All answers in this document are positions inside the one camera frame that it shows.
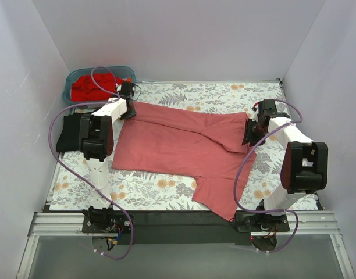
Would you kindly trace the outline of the pink t shirt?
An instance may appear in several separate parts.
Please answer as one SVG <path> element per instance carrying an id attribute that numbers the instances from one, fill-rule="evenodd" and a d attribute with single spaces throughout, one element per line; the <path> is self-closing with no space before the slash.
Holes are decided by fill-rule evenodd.
<path id="1" fill-rule="evenodd" d="M 225 220 L 234 217 L 235 198 L 245 189 L 252 165 L 242 145 L 245 112 L 200 113 L 135 102 L 136 116 L 124 122 L 112 168 L 189 176 L 193 200 Z"/>

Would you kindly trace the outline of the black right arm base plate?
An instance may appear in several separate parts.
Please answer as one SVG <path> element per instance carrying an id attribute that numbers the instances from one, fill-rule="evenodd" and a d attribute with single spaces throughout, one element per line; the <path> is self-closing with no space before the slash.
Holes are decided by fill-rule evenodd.
<path id="1" fill-rule="evenodd" d="M 238 211 L 229 222 L 240 233 L 269 233 L 275 230 L 278 233 L 286 233 L 290 231 L 286 215 L 273 216 L 266 213 L 255 214 Z"/>

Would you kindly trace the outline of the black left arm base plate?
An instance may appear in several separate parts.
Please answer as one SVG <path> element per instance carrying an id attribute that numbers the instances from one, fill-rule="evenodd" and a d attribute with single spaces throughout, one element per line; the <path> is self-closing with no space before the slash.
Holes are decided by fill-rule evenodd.
<path id="1" fill-rule="evenodd" d="M 131 221 L 125 215 L 114 214 L 111 217 L 84 217 L 82 233 L 131 233 Z"/>

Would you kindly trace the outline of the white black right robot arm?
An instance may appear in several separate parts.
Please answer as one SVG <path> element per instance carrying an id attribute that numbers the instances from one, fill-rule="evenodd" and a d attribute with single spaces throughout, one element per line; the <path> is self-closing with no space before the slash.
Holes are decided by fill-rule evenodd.
<path id="1" fill-rule="evenodd" d="M 297 128 L 302 114 L 296 107 L 290 105 L 299 115 L 294 121 L 287 113 L 277 110 L 277 102 L 282 100 L 264 99 L 253 106 L 255 114 L 246 121 L 242 143 L 251 148 L 246 159 L 272 135 L 284 148 L 280 184 L 253 211 L 257 214 L 255 224 L 262 231 L 275 226 L 275 216 L 284 215 L 299 199 L 325 189 L 327 184 L 327 144 L 310 139 Z"/>

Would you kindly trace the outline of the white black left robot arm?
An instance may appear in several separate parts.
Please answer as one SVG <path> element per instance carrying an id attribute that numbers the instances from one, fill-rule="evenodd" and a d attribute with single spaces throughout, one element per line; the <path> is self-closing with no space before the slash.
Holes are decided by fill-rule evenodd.
<path id="1" fill-rule="evenodd" d="M 90 224 L 102 232 L 116 228 L 111 205 L 111 187 L 108 181 L 109 157 L 113 152 L 113 124 L 136 115 L 134 108 L 135 83 L 124 81 L 116 86 L 120 98 L 111 98 L 107 104 L 80 119 L 79 150 L 83 153 L 91 183 L 90 207 L 86 216 Z"/>

